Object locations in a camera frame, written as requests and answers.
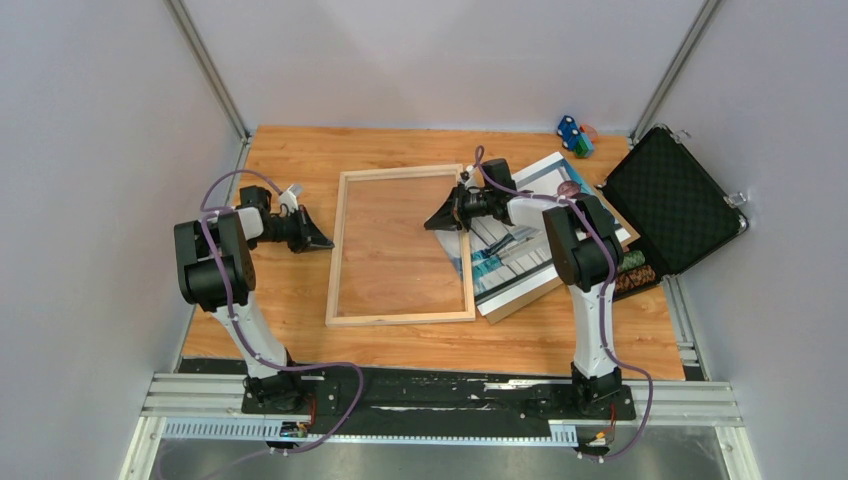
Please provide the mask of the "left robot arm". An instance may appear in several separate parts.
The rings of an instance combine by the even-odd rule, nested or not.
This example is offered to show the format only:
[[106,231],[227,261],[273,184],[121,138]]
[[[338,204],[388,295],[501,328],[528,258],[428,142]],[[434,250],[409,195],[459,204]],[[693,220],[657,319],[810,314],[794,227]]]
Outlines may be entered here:
[[281,210],[274,213],[268,189],[244,187],[237,207],[213,211],[173,229],[183,298],[212,314],[237,344],[248,370],[246,393],[255,400],[269,400],[283,413],[298,411],[307,389],[259,308],[251,252],[260,243],[284,243],[294,254],[334,248],[299,203],[301,193],[299,184],[281,191],[277,198]]

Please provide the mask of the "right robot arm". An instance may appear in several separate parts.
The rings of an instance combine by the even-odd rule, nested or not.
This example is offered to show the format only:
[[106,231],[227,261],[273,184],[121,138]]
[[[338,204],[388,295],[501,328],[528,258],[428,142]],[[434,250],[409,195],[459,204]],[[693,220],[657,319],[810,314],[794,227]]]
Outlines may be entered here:
[[591,194],[564,197],[518,189],[503,158],[474,167],[484,178],[483,186],[469,185],[469,173],[461,173],[423,226],[429,231],[467,231],[473,219],[491,217],[545,234],[552,264],[574,307],[577,344],[571,403],[580,415],[596,417],[622,387],[611,340],[612,296],[623,255],[615,218]]

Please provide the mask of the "large printed photo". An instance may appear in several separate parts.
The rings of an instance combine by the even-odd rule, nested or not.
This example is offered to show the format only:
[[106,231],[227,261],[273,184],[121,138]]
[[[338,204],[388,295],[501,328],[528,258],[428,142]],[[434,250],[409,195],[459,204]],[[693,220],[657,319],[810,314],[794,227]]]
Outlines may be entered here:
[[[511,174],[520,190],[564,197],[584,193],[599,198],[615,218],[623,250],[621,265],[631,233],[562,154],[550,154]],[[476,180],[479,187],[483,186],[484,178],[477,169]],[[492,322],[564,284],[552,264],[546,236],[540,230],[479,217],[473,219],[467,231],[432,232],[461,277],[471,279],[478,312]]]

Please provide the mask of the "colourful toy blocks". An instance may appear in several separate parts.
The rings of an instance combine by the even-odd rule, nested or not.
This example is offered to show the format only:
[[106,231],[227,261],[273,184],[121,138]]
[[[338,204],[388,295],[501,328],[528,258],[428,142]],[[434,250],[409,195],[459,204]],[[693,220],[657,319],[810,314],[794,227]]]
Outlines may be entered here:
[[595,151],[597,131],[586,124],[578,123],[571,115],[564,115],[555,130],[561,139],[563,147],[572,152],[577,158],[589,158]]

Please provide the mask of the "poker chip tray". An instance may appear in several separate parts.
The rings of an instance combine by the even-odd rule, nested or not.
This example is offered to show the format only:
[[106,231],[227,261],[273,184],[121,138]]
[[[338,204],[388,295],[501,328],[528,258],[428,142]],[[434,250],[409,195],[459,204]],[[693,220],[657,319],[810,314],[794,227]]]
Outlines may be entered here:
[[662,271],[656,266],[656,260],[653,253],[645,250],[625,252],[615,280],[614,300],[623,300],[658,286]]

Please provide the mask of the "black foam-lined case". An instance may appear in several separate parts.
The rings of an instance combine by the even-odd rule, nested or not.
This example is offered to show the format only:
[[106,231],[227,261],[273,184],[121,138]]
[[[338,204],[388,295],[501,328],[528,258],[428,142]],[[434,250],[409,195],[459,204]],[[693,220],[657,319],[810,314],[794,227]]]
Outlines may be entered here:
[[635,228],[635,248],[661,277],[686,271],[748,228],[741,210],[665,125],[635,144],[601,193]]

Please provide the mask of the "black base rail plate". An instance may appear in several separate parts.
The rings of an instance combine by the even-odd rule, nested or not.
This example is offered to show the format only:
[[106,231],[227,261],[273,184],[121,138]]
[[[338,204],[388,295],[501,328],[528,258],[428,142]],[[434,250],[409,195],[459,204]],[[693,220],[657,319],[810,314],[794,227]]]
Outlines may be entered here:
[[568,377],[330,366],[241,383],[242,412],[278,416],[283,432],[524,438],[552,420],[636,417],[629,387],[596,394]]

